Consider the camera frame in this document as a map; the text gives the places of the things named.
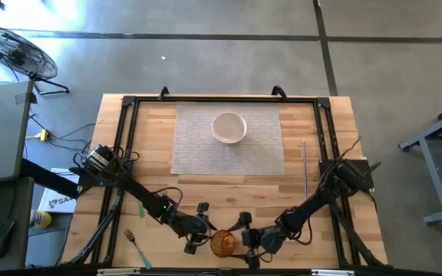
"wooden tabletop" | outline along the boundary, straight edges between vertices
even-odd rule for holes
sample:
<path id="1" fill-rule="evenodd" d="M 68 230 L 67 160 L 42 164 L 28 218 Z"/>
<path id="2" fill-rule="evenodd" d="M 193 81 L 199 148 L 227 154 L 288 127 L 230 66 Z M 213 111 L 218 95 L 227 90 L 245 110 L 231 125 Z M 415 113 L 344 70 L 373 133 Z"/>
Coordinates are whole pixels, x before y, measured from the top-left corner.
<path id="1" fill-rule="evenodd" d="M 123 94 L 104 95 L 92 148 L 97 144 L 113 146 L 123 96 Z M 358 138 L 351 101 L 349 97 L 330 97 L 330 101 L 338 146 L 343 152 Z M 131 114 L 132 111 L 127 114 L 123 143 L 126 140 Z M 207 214 L 218 229 L 232 226 L 241 211 L 252 213 L 252 227 L 273 225 L 277 215 L 288 207 L 301 204 L 305 198 L 302 141 L 306 141 L 307 146 L 308 195 L 315 191 L 319 178 L 318 160 L 321 159 L 312 105 L 281 103 L 279 117 L 284 146 L 285 176 L 173 175 L 170 170 L 176 103 L 141 103 L 133 144 L 133 151 L 140 154 L 140 159 L 134 163 L 133 175 L 150 190 L 167 186 L 182 189 L 183 200 L 180 210 L 188 214 L 196 213 L 199 202 L 208 202 L 210 207 Z M 322 120 L 326 122 L 324 112 Z M 323 125 L 325 133 L 328 134 L 326 123 Z M 362 158 L 361 145 L 358 144 L 346 157 Z M 63 261 L 73 258 L 96 229 L 103 194 L 103 188 L 92 188 L 78 199 Z M 175 191 L 170 190 L 167 194 L 177 200 L 178 195 Z M 373 202 L 367 195 L 359 192 L 350 198 L 350 203 L 356 232 L 374 255 L 386 263 Z M 304 246 L 295 241 L 286 241 L 281 250 L 274 255 L 271 263 L 261 262 L 261 268 L 338 267 L 329 208 L 324 207 L 316 212 L 311 221 L 313 242 L 310 245 Z M 178 238 L 170 227 L 158 224 L 148 215 L 141 218 L 138 201 L 128 193 L 124 197 L 120 216 L 114 267 L 143 266 L 134 245 L 122 234 L 126 228 L 135 234 L 140 249 L 154 267 L 247 268 L 242 260 L 217 258 L 210 251 L 209 245 L 199 247 L 195 255 L 183 253 L 185 238 Z M 342 232 L 346 256 L 351 260 L 347 235 L 343 230 Z M 247 248 L 241 244 L 240 232 L 234 234 L 237 239 L 235 253 L 246 253 Z M 102 243 L 102 256 L 106 251 L 108 235 L 107 230 Z M 305 241 L 308 237 L 308 227 L 304 227 L 301 240 Z"/>

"fork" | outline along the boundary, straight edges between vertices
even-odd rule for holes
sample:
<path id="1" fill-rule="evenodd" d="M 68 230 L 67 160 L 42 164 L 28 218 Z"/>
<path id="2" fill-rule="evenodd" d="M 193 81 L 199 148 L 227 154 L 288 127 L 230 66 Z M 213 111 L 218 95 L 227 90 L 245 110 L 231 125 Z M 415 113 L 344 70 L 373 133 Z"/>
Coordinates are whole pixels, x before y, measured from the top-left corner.
<path id="1" fill-rule="evenodd" d="M 137 246 L 136 237 L 134 237 L 134 234 L 129 229 L 126 229 L 124 231 L 124 235 L 126 235 L 127 239 L 129 241 L 131 241 L 132 243 L 134 243 L 134 245 L 136 246 L 137 252 L 139 252 L 139 255 L 143 259 L 143 263 L 144 263 L 144 266 L 146 267 L 146 269 L 151 269 L 152 265 L 151 265 L 150 261 L 147 260 L 146 256 L 144 256 L 144 253 Z"/>

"desk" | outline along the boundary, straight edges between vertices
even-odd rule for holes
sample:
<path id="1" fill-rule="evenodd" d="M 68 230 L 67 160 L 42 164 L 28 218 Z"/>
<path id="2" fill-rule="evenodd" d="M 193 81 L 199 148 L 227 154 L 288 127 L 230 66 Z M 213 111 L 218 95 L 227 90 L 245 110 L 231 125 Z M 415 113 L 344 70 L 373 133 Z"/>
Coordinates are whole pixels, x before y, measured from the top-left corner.
<path id="1" fill-rule="evenodd" d="M 15 204 L 10 206 L 14 195 L 13 186 L 16 191 Z M 25 267 L 33 190 L 34 180 L 29 177 L 0 182 L 0 221 L 7 218 L 10 208 L 9 218 L 15 221 L 10 248 L 6 256 L 0 259 L 0 270 Z"/>
<path id="2" fill-rule="evenodd" d="M 114 144 L 123 96 L 123 94 L 104 95 L 92 146 L 99 143 L 109 146 Z M 351 101 L 348 97 L 330 97 L 330 101 L 338 145 L 343 152 L 358 138 Z M 131 113 L 127 114 L 126 120 L 130 118 Z M 195 213 L 199 202 L 209 202 L 209 219 L 218 229 L 232 226 L 241 211 L 252 213 L 253 227 L 272 225 L 275 217 L 284 209 L 298 205 L 304 199 L 301 154 L 303 140 L 307 145 L 308 194 L 315 191 L 319 179 L 320 150 L 312 106 L 281 103 L 279 116 L 285 155 L 285 176 L 172 175 L 170 170 L 176 103 L 141 103 L 132 147 L 133 151 L 140 154 L 140 159 L 134 163 L 133 175 L 150 190 L 166 186 L 181 188 L 183 201 L 180 209 L 189 214 Z M 331 153 L 329 143 L 327 145 L 328 152 Z M 346 157 L 360 159 L 362 157 L 361 146 L 358 144 Z M 78 198 L 63 261 L 73 258 L 96 229 L 103 194 L 103 188 L 92 188 Z M 169 191 L 168 196 L 176 199 L 178 195 Z M 362 193 L 351 197 L 350 202 L 357 233 L 376 257 L 386 263 L 373 202 Z M 242 260 L 215 257 L 208 245 L 198 248 L 195 255 L 183 253 L 185 239 L 178 239 L 169 227 L 159 225 L 149 216 L 141 218 L 138 201 L 128 193 L 124 197 L 121 210 L 114 267 L 143 266 L 135 247 L 121 233 L 126 228 L 136 235 L 138 245 L 154 267 L 246 268 Z M 273 262 L 261 263 L 261 268 L 338 267 L 328 208 L 323 208 L 312 216 L 312 228 L 313 242 L 309 246 L 287 241 L 274 256 Z M 246 253 L 247 249 L 241 245 L 239 232 L 234 232 L 234 234 L 239 241 L 235 253 Z M 307 239 L 308 228 L 305 227 L 302 240 Z M 350 259 L 348 239 L 345 234 L 343 234 L 343 240 L 346 256 Z M 102 255 L 106 251 L 107 241 L 108 233 L 106 232 L 102 243 Z"/>

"black metal frame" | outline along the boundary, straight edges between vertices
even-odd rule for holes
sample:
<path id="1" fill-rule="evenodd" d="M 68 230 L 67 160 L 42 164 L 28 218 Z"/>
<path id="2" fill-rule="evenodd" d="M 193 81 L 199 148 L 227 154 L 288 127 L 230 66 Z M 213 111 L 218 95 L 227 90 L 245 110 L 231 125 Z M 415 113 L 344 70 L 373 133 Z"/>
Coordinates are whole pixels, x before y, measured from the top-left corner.
<path id="1" fill-rule="evenodd" d="M 323 130 L 322 124 L 322 115 L 321 108 L 323 107 L 325 110 L 325 117 L 328 124 L 328 134 L 330 136 L 330 144 L 332 147 L 333 157 L 337 158 L 340 153 L 338 150 L 338 142 L 337 135 L 335 133 L 335 126 L 332 117 L 331 104 L 328 97 L 288 97 L 284 90 L 280 86 L 274 86 L 272 89 L 271 96 L 267 97 L 240 97 L 240 96 L 196 96 L 196 95 L 171 95 L 168 91 L 167 87 L 163 87 L 159 96 L 150 95 L 150 96 L 125 96 L 122 99 L 122 106 L 120 109 L 119 122 L 117 125 L 117 132 L 114 141 L 114 150 L 118 150 L 120 146 L 120 141 L 122 138 L 122 134 L 124 131 L 125 117 L 127 113 L 127 109 L 129 107 L 133 107 L 133 114 L 130 121 L 129 133 L 127 135 L 126 148 L 124 149 L 124 156 L 130 155 L 130 151 L 132 150 L 132 143 L 134 141 L 134 131 L 137 122 L 137 115 L 139 110 L 140 102 L 179 102 L 179 101 L 195 101 L 195 102 L 250 102 L 250 103 L 301 103 L 301 104 L 312 104 L 313 110 L 315 111 L 315 123 L 318 135 L 318 143 L 320 146 L 320 153 L 322 156 L 322 160 L 328 160 L 325 134 Z M 110 200 L 111 200 L 112 188 L 106 187 L 104 198 L 101 205 L 100 216 L 98 220 L 98 224 L 100 224 L 105 215 L 107 214 L 107 210 L 109 209 Z M 117 195 L 124 194 L 123 190 L 118 190 Z M 117 239 L 117 231 L 118 224 L 120 219 L 120 208 L 119 205 L 119 213 L 114 218 L 112 222 L 110 237 L 108 242 L 107 254 L 104 258 L 104 263 L 111 265 L 114 257 L 114 249 L 115 249 L 115 241 Z M 350 204 L 347 198 L 342 199 L 342 209 L 345 214 L 345 218 L 348 222 L 352 224 L 351 217 L 351 209 Z M 337 218 L 332 215 L 332 228 L 334 232 L 335 239 L 335 250 L 337 251 L 338 258 L 338 266 L 342 268 L 344 265 L 348 265 L 347 259 L 345 257 L 344 246 L 342 244 L 342 236 L 340 231 L 340 226 Z M 360 258 L 357 249 L 351 243 L 351 256 L 352 256 L 352 264 L 360 265 Z M 91 255 L 91 264 L 99 263 L 99 255 L 101 250 L 101 238 L 97 243 L 97 246 L 94 248 L 93 253 Z"/>

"metal stand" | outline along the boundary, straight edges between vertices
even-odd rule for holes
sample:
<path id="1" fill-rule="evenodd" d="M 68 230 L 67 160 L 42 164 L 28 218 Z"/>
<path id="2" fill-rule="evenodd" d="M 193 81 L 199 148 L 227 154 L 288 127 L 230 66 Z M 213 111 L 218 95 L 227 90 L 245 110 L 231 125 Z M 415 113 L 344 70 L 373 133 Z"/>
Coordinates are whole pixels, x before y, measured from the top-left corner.
<path id="1" fill-rule="evenodd" d="M 442 120 L 439 120 L 432 126 L 428 127 L 426 130 L 422 131 L 422 133 L 413 136 L 403 143 L 400 143 L 398 147 L 400 148 L 400 150 L 406 152 L 412 146 L 421 146 L 422 153 L 424 154 L 424 158 L 426 159 L 427 168 L 429 169 L 430 177 L 433 180 L 434 188 L 436 189 L 437 196 L 439 197 L 442 207 L 442 182 L 439 174 L 437 173 L 437 167 L 434 164 L 433 157 L 430 154 L 429 146 L 427 145 L 428 139 L 433 139 L 439 134 L 442 134 Z M 432 222 L 442 222 L 442 212 L 426 215 L 423 217 L 423 220 L 426 224 L 430 224 Z"/>
<path id="2" fill-rule="evenodd" d="M 36 91 L 37 91 L 37 93 L 38 93 L 39 95 L 50 95 L 50 94 L 61 94 L 61 93 L 69 94 L 69 88 L 66 87 L 66 86 L 64 86 L 64 85 L 56 84 L 55 82 L 52 82 L 52 81 L 49 81 L 49 80 L 45 80 L 45 79 L 43 79 L 43 78 L 37 76 L 36 74 L 29 74 L 28 77 L 30 78 L 31 81 L 34 82 L 34 87 L 35 87 L 35 89 L 36 89 Z M 60 87 L 60 88 L 64 88 L 64 90 L 56 90 L 56 91 L 42 92 L 42 91 L 38 88 L 38 86 L 37 86 L 37 84 L 35 83 L 35 81 L 43 81 L 43 82 L 45 82 L 45 83 L 52 84 L 52 85 L 55 85 L 55 86 Z"/>

